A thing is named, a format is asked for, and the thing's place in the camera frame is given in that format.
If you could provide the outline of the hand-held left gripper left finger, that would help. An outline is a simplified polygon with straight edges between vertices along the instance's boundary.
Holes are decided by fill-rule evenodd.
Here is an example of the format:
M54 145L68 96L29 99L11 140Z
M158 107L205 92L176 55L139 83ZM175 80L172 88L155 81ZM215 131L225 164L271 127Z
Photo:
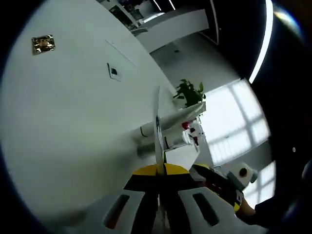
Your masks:
M158 209L161 166L138 169L125 187L88 205L74 234L149 234Z

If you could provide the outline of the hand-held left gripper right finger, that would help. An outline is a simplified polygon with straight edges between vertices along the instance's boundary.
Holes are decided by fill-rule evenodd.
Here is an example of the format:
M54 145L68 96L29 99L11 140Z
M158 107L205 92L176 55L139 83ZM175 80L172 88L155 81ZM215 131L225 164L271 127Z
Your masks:
M253 233L254 227L235 215L236 202L223 200L181 166L165 163L164 167L161 198L174 234Z

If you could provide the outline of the person's right hand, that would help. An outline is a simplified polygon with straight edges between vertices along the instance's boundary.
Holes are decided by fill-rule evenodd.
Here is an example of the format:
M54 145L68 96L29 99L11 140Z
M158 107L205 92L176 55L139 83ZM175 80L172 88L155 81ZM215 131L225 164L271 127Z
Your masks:
M240 208L235 213L238 218L244 218L255 214L255 210L247 203L245 199L242 199Z

